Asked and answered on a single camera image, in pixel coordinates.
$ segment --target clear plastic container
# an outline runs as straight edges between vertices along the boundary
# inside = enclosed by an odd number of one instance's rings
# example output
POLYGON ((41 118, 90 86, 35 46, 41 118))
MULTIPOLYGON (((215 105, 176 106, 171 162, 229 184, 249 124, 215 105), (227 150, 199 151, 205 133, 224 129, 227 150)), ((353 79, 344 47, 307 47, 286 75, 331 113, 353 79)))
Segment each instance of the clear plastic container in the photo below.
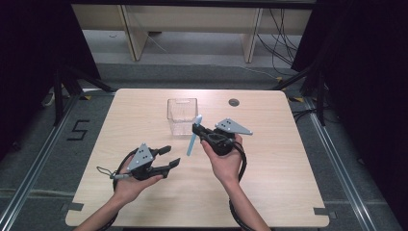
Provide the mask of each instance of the clear plastic container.
POLYGON ((191 126, 197 116, 196 98, 167 100, 167 119, 173 136, 191 135, 191 126))

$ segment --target gripper jaw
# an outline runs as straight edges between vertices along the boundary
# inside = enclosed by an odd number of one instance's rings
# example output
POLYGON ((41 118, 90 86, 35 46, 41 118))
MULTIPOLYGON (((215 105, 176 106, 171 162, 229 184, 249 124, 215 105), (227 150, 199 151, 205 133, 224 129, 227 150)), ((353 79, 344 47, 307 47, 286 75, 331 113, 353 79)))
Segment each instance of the gripper jaw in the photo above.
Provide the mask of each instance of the gripper jaw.
POLYGON ((180 158, 168 163, 168 166, 153 167, 151 165, 157 154, 163 155, 170 150, 171 146, 151 149, 147 147, 146 143, 142 143, 141 146, 135 150, 135 156, 127 169, 132 173, 132 176, 138 180, 145 180, 155 175, 163 175, 164 178, 167 178, 170 170, 179 165, 180 158))

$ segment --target black cable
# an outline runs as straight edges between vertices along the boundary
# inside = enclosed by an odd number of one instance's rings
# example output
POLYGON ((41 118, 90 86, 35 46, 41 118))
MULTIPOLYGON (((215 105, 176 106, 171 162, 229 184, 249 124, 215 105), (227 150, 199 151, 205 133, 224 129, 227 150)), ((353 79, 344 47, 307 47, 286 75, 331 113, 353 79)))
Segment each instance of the black cable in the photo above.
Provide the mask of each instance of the black cable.
MULTIPOLYGON (((243 147, 240 143, 238 143, 237 141, 234 141, 232 143, 232 145, 234 146, 235 149, 238 150, 238 152, 240 152, 241 154, 241 159, 242 159, 242 164, 241 164, 241 169, 240 172, 238 173, 238 181, 240 182, 242 177, 243 177, 243 173, 245 172, 246 169, 246 155, 245 152, 243 151, 243 147)), ((229 199, 229 206, 230 206, 230 210, 231 210, 231 214, 232 217, 234 218, 235 222, 245 231, 254 231, 254 229, 250 228, 247 224, 245 224, 240 217, 238 216, 237 212, 235 211, 234 205, 231 202, 231 199, 229 199)))
MULTIPOLYGON (((117 168, 116 171, 114 171, 114 173, 120 173, 120 171, 123 168, 123 165, 126 163, 127 159, 129 159, 129 157, 131 157, 132 155, 134 155, 136 152, 138 151, 138 148, 135 149, 134 151, 131 151, 129 154, 127 154, 127 156, 123 159, 122 163, 120 163, 119 167, 117 168)), ((116 185, 117 185, 117 179, 114 179, 113 181, 113 186, 114 186, 114 191, 116 189, 116 185)), ((115 222, 116 218, 117 218, 118 213, 116 213, 114 215, 114 217, 108 222, 106 223, 103 227, 101 227, 100 229, 98 229, 98 231, 105 231, 107 230, 109 227, 112 226, 112 224, 115 222)))

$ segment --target aluminum rail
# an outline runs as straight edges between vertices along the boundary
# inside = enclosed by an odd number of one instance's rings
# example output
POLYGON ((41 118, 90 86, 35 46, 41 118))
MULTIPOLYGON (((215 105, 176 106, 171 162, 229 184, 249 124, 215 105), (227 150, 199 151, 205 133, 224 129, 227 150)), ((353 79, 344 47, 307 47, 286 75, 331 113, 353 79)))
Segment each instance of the aluminum rail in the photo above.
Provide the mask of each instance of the aluminum rail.
MULTIPOLYGON (((313 101, 311 98, 305 98, 306 108, 308 110, 315 109, 313 101)), ((375 231, 377 228, 372 221, 369 210, 367 209, 361 195, 358 193, 353 181, 350 178, 345 166, 343 164, 342 158, 340 157, 334 143, 331 141, 329 134, 324 126, 321 126, 318 117, 315 114, 311 114, 311 119, 315 125, 315 128, 319 134, 321 142, 327 152, 327 155, 339 177, 340 183, 343 186, 345 195, 347 196, 354 213, 360 222, 363 230, 375 231)))
POLYGON ((7 208, 1 214, 0 218, 1 230, 7 231, 12 228, 15 219, 17 218, 19 212, 21 211, 21 208, 23 207, 24 202, 26 201, 28 195, 30 194, 31 188, 36 184, 37 179, 41 174, 41 171, 48 157, 50 156, 50 153, 53 147, 55 146, 58 137, 60 136, 60 133, 62 132, 65 126, 66 119, 68 118, 76 102, 78 102, 79 97, 80 97, 79 95, 74 95, 68 99, 65 105, 65 114, 62 117, 60 123, 54 126, 53 129, 51 130, 50 135, 45 141, 36 159, 32 163, 24 180, 16 190, 7 208))

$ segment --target black curtain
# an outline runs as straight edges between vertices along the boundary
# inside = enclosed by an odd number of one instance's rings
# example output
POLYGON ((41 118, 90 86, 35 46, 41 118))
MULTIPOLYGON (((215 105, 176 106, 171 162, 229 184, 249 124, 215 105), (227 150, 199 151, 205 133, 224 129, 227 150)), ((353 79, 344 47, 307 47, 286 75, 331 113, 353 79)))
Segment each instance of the black curtain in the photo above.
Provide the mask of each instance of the black curtain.
MULTIPOLYGON (((305 35, 318 31, 321 22, 332 21, 329 14, 312 20, 305 35)), ((346 131, 404 230, 408 230, 407 38, 406 1, 362 1, 325 75, 346 131)), ((314 54, 300 54, 297 68, 307 66, 314 54)))
POLYGON ((2 1, 0 28, 1 160, 40 108, 61 64, 100 77, 68 2, 2 1))

